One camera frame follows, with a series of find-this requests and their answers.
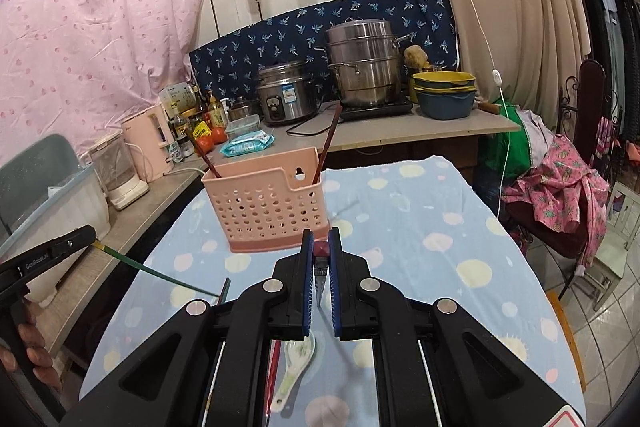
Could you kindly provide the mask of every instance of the sponge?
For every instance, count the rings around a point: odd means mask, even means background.
[[[426,68],[429,64],[429,57],[427,53],[417,44],[409,46],[404,50],[404,64],[407,68],[414,70],[421,70]]]

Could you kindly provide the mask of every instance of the navy blue cloth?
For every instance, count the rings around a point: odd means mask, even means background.
[[[257,98],[257,71],[304,60],[313,74],[319,100],[337,98],[324,46],[327,28],[360,19],[391,22],[397,37],[411,35],[402,47],[422,46],[432,64],[458,67],[456,29],[449,0],[334,0],[271,17],[220,37],[190,53],[200,87],[218,98]]]

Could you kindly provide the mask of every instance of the pink plastic basket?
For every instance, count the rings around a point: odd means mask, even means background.
[[[315,239],[329,232],[322,184],[310,185],[318,167],[315,147],[236,160],[216,166],[222,178],[203,178],[233,252],[298,247],[304,229]]]

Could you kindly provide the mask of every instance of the blue gripper pad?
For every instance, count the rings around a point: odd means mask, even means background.
[[[313,295],[313,253],[314,234],[310,230],[304,235],[300,253],[305,256],[305,285],[302,290],[302,329],[307,337],[311,326],[311,299]]]
[[[338,259],[342,254],[340,232],[334,228],[329,230],[329,284],[331,288],[331,316],[334,324],[334,335],[340,337],[342,321],[340,318],[340,286],[338,285]]]

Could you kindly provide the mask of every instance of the metal screw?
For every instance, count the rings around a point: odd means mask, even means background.
[[[263,284],[262,288],[264,291],[269,293],[276,293],[282,290],[284,284],[279,279],[267,279]]]
[[[202,315],[207,310],[205,301],[191,301],[187,304],[187,313],[190,315]]]
[[[438,301],[438,309],[442,313],[446,313],[447,315],[449,315],[456,312],[456,310],[458,309],[458,305],[451,299],[442,299]]]
[[[360,288],[367,292],[374,292],[380,289],[380,281],[378,279],[373,279],[373,277],[367,277],[360,281]]]

